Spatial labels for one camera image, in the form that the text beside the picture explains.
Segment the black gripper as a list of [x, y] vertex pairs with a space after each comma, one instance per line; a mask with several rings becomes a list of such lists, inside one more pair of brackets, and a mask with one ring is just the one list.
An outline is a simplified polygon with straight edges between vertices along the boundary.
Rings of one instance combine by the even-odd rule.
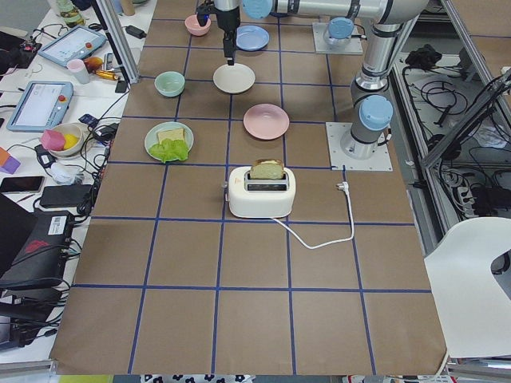
[[235, 64], [236, 32], [240, 26], [240, 2], [236, 0], [207, 0], [196, 8], [196, 18], [200, 26], [205, 26], [209, 16], [216, 16], [217, 24], [224, 32], [226, 60], [228, 65]]

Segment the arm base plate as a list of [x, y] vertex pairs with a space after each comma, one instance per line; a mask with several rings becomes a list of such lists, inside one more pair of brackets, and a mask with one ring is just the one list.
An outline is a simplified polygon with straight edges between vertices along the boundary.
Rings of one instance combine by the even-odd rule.
[[385, 135], [380, 133], [377, 141], [362, 144], [351, 135], [352, 123], [327, 122], [327, 144], [332, 170], [362, 172], [392, 172]]
[[327, 27], [327, 23], [314, 22], [312, 24], [316, 53], [358, 56], [363, 54], [361, 38], [356, 26], [352, 30], [351, 36], [344, 39], [330, 38]]

